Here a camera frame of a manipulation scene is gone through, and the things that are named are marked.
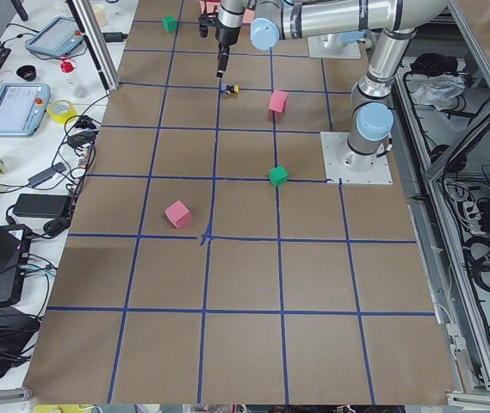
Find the pink cube near arm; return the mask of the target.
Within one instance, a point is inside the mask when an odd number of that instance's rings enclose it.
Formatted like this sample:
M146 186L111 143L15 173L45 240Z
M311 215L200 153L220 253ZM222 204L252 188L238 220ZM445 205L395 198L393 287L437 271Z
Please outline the pink cube near arm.
M288 100L288 92L275 89L270 96L268 109L272 113L273 121L276 122L284 115Z

